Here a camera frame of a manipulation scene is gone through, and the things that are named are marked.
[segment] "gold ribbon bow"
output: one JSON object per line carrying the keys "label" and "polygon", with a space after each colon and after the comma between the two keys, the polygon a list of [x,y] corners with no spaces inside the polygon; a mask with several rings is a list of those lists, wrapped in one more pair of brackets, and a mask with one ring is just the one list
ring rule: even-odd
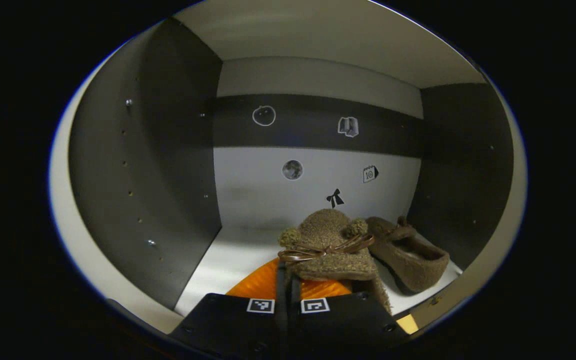
{"label": "gold ribbon bow", "polygon": [[346,241],[339,246],[329,244],[325,248],[316,248],[302,243],[295,243],[295,246],[310,249],[312,252],[301,250],[282,250],[277,253],[279,260],[282,262],[305,262],[306,260],[313,260],[326,256],[329,254],[350,254],[355,253],[364,248],[368,248],[375,242],[375,237],[372,234],[355,235],[352,239]]}

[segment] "sticker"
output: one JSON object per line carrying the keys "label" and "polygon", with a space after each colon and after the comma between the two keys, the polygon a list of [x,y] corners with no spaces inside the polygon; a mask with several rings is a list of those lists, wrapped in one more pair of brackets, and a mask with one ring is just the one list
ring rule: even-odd
{"label": "sticker", "polygon": [[246,311],[249,313],[274,314],[275,301],[265,298],[251,298]]}
{"label": "sticker", "polygon": [[297,180],[302,177],[304,166],[297,160],[286,161],[281,168],[281,173],[283,173],[283,177],[288,180]]}
{"label": "sticker", "polygon": [[259,106],[252,112],[252,121],[257,125],[270,126],[275,122],[277,113],[270,105]]}
{"label": "sticker", "polygon": [[375,180],[377,178],[377,175],[379,175],[379,171],[377,170],[376,166],[371,165],[364,168],[363,183],[366,184],[367,182],[372,182],[372,180]]}
{"label": "sticker", "polygon": [[339,197],[339,194],[341,194],[341,191],[339,191],[339,189],[334,189],[333,194],[326,197],[326,201],[330,202],[330,205],[332,205],[333,209],[336,207],[336,205],[342,205],[344,203],[344,201]]}
{"label": "sticker", "polygon": [[330,308],[326,298],[309,298],[301,301],[301,313],[323,313],[329,312]]}
{"label": "sticker", "polygon": [[340,118],[336,132],[349,138],[356,137],[359,135],[359,120],[352,116]]}

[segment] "black bow sticker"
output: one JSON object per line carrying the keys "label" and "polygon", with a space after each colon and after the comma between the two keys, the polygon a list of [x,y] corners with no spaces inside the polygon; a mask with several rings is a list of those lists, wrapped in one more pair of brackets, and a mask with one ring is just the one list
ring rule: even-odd
{"label": "black bow sticker", "polygon": [[339,191],[339,189],[335,189],[333,194],[326,196],[326,201],[330,202],[330,205],[332,205],[333,209],[336,205],[342,205],[344,203],[344,201],[339,197],[339,194],[341,194],[341,191]]}

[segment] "orange cloth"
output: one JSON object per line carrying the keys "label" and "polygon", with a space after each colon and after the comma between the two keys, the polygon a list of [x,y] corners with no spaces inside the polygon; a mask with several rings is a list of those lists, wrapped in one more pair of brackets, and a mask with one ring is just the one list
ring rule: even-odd
{"label": "orange cloth", "polygon": [[[250,275],[239,281],[227,296],[249,297],[255,299],[275,299],[277,296],[277,266],[279,258],[266,262]],[[301,300],[350,294],[337,280],[314,281],[301,280]]]}

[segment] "brown felt slipper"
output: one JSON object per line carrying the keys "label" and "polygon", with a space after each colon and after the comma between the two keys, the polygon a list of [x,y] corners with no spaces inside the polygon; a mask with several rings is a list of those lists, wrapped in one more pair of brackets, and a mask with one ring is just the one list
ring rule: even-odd
{"label": "brown felt slipper", "polygon": [[367,232],[368,224],[363,219],[350,221],[339,210],[318,210],[299,227],[281,233],[279,244],[286,250],[279,252],[279,259],[286,261],[286,268],[302,279],[334,279],[342,281],[352,292],[370,292],[390,313],[386,289],[368,251],[374,237]]}
{"label": "brown felt slipper", "polygon": [[437,284],[450,260],[446,251],[416,239],[417,231],[404,216],[397,225],[378,217],[366,223],[375,236],[370,253],[391,270],[404,294],[417,294]]}

